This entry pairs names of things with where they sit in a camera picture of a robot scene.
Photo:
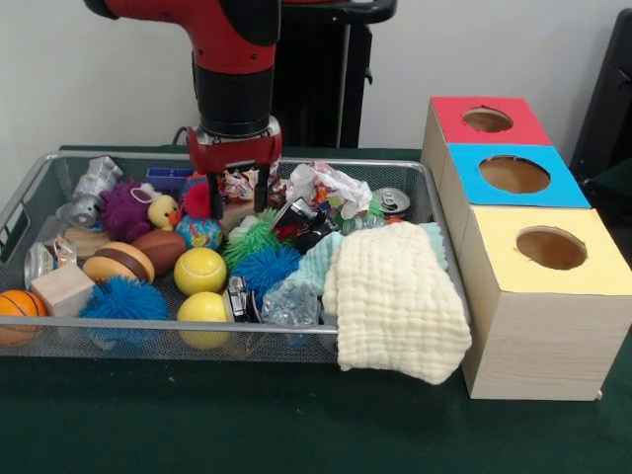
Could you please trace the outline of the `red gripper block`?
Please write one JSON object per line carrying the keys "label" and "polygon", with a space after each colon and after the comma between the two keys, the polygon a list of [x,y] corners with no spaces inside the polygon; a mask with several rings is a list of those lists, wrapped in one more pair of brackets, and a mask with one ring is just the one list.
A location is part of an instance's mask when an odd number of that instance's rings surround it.
{"label": "red gripper block", "polygon": [[254,209],[263,212],[268,205],[270,165],[281,154],[282,135],[279,122],[270,117],[268,127],[247,137],[222,137],[206,133],[201,126],[187,129],[190,161],[200,174],[207,174],[209,211],[213,219],[223,218],[223,200],[216,174],[225,169],[253,163],[258,171],[254,191]]}

